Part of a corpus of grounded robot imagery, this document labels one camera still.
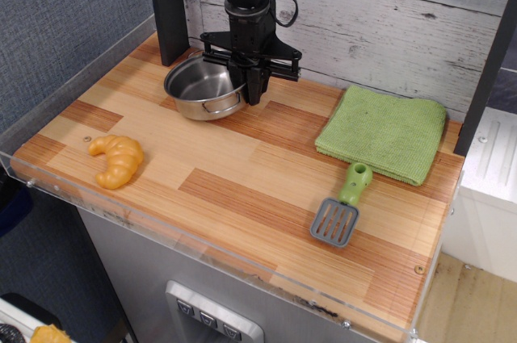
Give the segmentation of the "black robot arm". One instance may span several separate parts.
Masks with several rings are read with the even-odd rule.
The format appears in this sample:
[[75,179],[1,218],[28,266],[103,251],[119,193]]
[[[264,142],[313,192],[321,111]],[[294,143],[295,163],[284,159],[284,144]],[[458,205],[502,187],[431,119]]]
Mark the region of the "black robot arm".
[[271,76],[296,81],[300,76],[302,52],[284,43],[276,27],[291,27],[298,10],[286,23],[276,16],[275,0],[225,0],[229,30],[205,32],[204,59],[224,65],[231,82],[246,88],[246,101],[260,102]]

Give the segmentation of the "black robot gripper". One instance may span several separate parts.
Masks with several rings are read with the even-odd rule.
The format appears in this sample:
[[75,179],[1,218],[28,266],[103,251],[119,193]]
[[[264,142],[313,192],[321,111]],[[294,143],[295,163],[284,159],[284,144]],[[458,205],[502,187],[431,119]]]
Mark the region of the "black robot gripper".
[[279,23],[267,11],[251,16],[229,15],[228,31],[204,32],[205,56],[226,65],[234,89],[247,85],[248,103],[258,105],[270,76],[296,81],[301,51],[276,35]]

